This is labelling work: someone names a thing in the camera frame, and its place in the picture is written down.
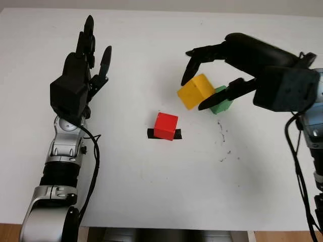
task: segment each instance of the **green cube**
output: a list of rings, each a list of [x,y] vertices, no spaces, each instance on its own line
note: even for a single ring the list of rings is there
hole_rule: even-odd
[[[221,92],[222,90],[224,90],[226,88],[227,88],[226,86],[220,86],[220,87],[216,88],[216,93]],[[226,99],[223,102],[219,103],[218,105],[210,107],[210,109],[214,114],[218,114],[219,112],[223,112],[223,111],[227,110],[230,107],[232,102],[233,101],[229,101]]]

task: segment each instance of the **wooden floor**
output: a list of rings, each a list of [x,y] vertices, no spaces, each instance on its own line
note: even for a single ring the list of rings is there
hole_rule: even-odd
[[[0,242],[17,242],[19,238],[20,225],[0,224]],[[323,242],[323,236],[317,233],[319,242]],[[256,232],[257,242],[310,242],[311,237],[307,231],[293,232]]]

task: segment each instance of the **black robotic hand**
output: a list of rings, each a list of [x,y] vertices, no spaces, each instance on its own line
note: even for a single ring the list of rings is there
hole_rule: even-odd
[[[191,59],[182,86],[194,77],[201,63],[216,59],[224,59],[254,77],[250,81],[234,80],[225,90],[201,102],[199,110],[253,90],[256,90],[253,103],[273,111],[301,111],[316,100],[319,74],[308,69],[316,58],[313,53],[297,57],[248,35],[232,33],[221,44],[195,48],[186,54]]]

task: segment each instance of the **toy block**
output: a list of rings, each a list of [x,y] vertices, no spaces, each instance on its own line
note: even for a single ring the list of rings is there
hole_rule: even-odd
[[[224,90],[226,88],[227,88],[226,86],[220,86],[220,87],[216,88],[216,93],[221,92],[222,90]],[[219,103],[218,105],[210,107],[210,109],[214,114],[218,114],[219,112],[223,112],[223,111],[227,110],[230,107],[232,102],[233,101],[229,101],[226,99],[223,102]]]
[[[153,135],[157,138],[173,140],[178,117],[167,113],[158,113]]]
[[[188,110],[192,109],[202,101],[215,94],[215,89],[204,74],[193,77],[180,90],[180,97]]]

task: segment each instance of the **silver arm segment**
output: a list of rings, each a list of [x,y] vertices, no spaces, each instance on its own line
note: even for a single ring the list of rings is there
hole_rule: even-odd
[[[81,125],[86,127],[85,119]],[[77,176],[86,153],[84,132],[58,116],[54,127],[55,138],[24,218],[20,242],[64,242],[77,238],[77,234],[69,232],[77,233],[78,229],[78,210],[72,205],[77,202]]]

